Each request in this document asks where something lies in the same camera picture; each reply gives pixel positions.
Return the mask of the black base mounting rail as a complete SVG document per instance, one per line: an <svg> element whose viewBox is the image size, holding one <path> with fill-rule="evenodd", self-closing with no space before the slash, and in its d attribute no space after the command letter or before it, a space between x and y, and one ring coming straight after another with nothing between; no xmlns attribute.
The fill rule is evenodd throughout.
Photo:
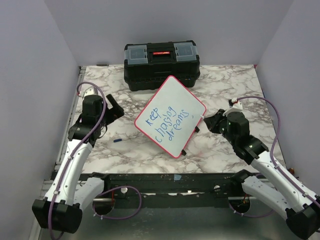
<svg viewBox="0 0 320 240"><path fill-rule="evenodd" d="M104 181L104 198L113 198L116 209L227 208L230 200L242 200L245 192L240 181L249 176L238 173L84 173Z"/></svg>

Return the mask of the aluminium frame rail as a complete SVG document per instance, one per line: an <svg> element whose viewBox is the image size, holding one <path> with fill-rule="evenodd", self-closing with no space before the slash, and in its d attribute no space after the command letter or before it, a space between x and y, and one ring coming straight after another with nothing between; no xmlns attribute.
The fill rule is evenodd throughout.
<svg viewBox="0 0 320 240"><path fill-rule="evenodd" d="M63 110L63 118L62 123L59 123L55 126L54 132L59 133L59 148L57 151L54 152L54 162L50 164L50 175L44 179L41 192L39 196L39 200L45 199L45 194L49 190L50 185L54 181L54 177L58 173L62 161L66 155L66 148L68 142L68 130L71 127L74 117L76 115L76 107L78 104L78 97L76 87L80 84L85 77L85 72L87 70L86 66L78 66L77 67L77 75L76 78L72 80L72 90L69 90L67 93L62 94L62 90L66 89L66 84L60 84L57 90L53 91L54 99L62 100L62 97L66 97L67 100L64 100L62 106L65 108Z"/></svg>

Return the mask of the pink framed whiteboard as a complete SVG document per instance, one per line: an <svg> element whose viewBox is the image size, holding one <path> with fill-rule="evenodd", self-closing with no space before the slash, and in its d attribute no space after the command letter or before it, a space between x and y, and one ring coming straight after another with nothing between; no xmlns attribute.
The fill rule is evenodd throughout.
<svg viewBox="0 0 320 240"><path fill-rule="evenodd" d="M206 106L170 75L134 120L135 127L173 158L179 158Z"/></svg>

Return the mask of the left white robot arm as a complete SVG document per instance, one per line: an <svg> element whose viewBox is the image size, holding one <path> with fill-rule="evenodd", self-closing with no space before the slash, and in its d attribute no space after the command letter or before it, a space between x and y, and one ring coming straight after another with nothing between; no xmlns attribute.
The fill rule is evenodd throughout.
<svg viewBox="0 0 320 240"><path fill-rule="evenodd" d="M82 221L84 209L98 195L107 197L111 185L98 177L76 189L85 161L102 129L124 115L124 109L111 94L84 97L82 112L68 131L66 153L56 177L43 199L36 199L32 212L43 229L75 233Z"/></svg>

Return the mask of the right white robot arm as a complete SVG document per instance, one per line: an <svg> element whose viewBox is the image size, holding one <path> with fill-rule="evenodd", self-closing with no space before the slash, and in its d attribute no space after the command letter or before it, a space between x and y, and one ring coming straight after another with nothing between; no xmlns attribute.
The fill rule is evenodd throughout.
<svg viewBox="0 0 320 240"><path fill-rule="evenodd" d="M246 193L257 198L278 213L302 240L309 239L320 229L320 196L295 178L261 140L251 135L249 121L242 112L225 115L221 109L203 121L211 133L222 135L241 160L273 185L270 187L254 174L242 170L230 183L234 195Z"/></svg>

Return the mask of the black plastic toolbox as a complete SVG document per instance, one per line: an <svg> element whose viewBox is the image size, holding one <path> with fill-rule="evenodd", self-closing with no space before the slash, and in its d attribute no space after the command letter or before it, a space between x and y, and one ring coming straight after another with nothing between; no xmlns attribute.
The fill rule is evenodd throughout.
<svg viewBox="0 0 320 240"><path fill-rule="evenodd" d="M124 48L124 81L132 92L156 90L169 76L192 88L200 74L193 40L127 44Z"/></svg>

